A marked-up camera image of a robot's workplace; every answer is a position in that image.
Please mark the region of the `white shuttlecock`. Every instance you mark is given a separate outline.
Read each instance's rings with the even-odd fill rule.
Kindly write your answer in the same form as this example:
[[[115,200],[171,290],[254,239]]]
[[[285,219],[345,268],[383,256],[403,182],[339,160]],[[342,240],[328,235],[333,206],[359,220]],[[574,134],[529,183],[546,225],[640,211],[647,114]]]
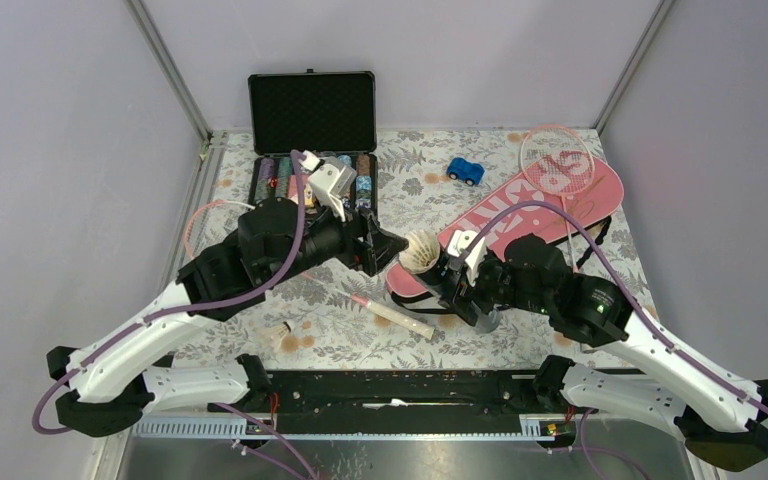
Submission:
[[[439,260],[441,247],[436,235],[430,230],[414,230],[405,235],[407,247],[398,255],[402,268],[410,274],[421,274],[431,269]]]
[[[292,322],[284,321],[280,324],[263,329],[261,337],[273,351],[278,351],[281,348],[284,339],[293,331],[293,329],[294,324]]]

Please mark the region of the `black shuttlecock tube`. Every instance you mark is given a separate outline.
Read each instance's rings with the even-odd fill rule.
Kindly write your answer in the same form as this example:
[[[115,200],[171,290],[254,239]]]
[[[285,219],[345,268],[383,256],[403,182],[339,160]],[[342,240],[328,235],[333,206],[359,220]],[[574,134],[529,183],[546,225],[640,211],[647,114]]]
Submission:
[[[421,274],[410,274],[407,272],[420,285],[422,285],[429,293],[431,293],[437,299],[439,305],[440,305],[441,274],[443,273],[444,263],[445,263],[445,260],[443,259],[443,255],[447,254],[446,245],[443,245],[440,243],[440,247],[441,247],[440,258],[438,262],[431,269]],[[472,327],[480,333],[490,333],[496,330],[498,326],[472,326]]]

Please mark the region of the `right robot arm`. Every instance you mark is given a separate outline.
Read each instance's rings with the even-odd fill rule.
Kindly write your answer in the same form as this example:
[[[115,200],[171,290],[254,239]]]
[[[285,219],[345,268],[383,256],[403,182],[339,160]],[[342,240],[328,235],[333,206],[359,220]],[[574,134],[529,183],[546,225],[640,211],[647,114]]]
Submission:
[[[471,232],[459,233],[434,264],[441,302],[472,325],[499,308],[545,315],[564,337],[616,356],[649,384],[604,374],[551,355],[533,382],[535,402],[619,415],[660,430],[701,460],[741,472],[768,458],[768,380],[748,380],[714,365],[654,323],[614,283],[574,272],[535,235],[502,256],[474,251],[457,261]]]

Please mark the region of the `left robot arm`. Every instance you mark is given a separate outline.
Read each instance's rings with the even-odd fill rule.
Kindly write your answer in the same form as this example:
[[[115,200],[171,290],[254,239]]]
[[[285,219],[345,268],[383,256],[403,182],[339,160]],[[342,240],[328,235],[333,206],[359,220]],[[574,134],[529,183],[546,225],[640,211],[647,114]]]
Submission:
[[[59,346],[46,361],[61,432],[106,437],[145,414],[200,404],[269,401],[260,359],[244,354],[220,366],[175,368],[171,354],[204,330],[262,303],[267,292],[329,260],[368,276],[380,273],[407,240],[382,229],[369,209],[307,219],[302,205],[268,199],[239,217],[235,230],[184,265],[142,311],[84,348]]]

